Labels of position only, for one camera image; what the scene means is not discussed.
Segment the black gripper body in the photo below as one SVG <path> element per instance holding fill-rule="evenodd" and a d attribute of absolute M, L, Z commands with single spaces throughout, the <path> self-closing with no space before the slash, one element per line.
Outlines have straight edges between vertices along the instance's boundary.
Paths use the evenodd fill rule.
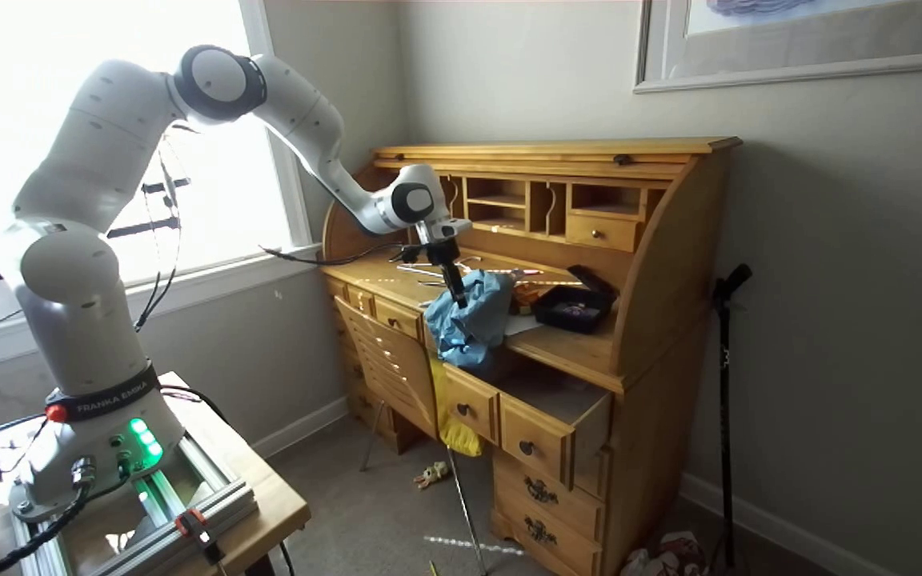
<path fill-rule="evenodd" d="M 403 242 L 401 245 L 403 262 L 416 262 L 421 256 L 426 256 L 442 272 L 442 282 L 445 282 L 453 300 L 459 307 L 464 307 L 468 292 L 464 292 L 462 270 L 459 270 L 459 242 L 454 240 L 432 240 L 432 242 Z"/>

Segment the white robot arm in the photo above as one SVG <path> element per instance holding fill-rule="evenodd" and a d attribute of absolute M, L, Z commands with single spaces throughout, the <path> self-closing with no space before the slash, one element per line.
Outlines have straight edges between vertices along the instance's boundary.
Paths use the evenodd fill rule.
<path fill-rule="evenodd" d="M 293 63 L 195 45 L 170 74 L 99 63 L 77 91 L 44 160 L 23 179 L 0 237 L 0 272 L 48 363 L 44 431 L 14 479 L 14 508 L 48 520 L 157 469 L 182 440 L 134 333 L 130 282 L 164 274 L 116 222 L 153 172 L 167 129 L 259 120 L 363 232 L 410 232 L 459 286 L 464 222 L 422 164 L 365 189 L 339 160 L 343 120 Z"/>

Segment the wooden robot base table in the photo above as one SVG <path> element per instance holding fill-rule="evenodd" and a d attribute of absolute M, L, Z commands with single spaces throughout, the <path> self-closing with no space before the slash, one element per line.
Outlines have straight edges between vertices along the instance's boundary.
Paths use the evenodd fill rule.
<path fill-rule="evenodd" d="M 161 379 L 182 421 L 167 465 L 88 506 L 0 576 L 251 576 L 312 520 L 289 485 L 175 371 Z M 33 417 L 0 428 L 0 559 L 36 539 L 14 514 L 14 478 L 48 427 Z"/>

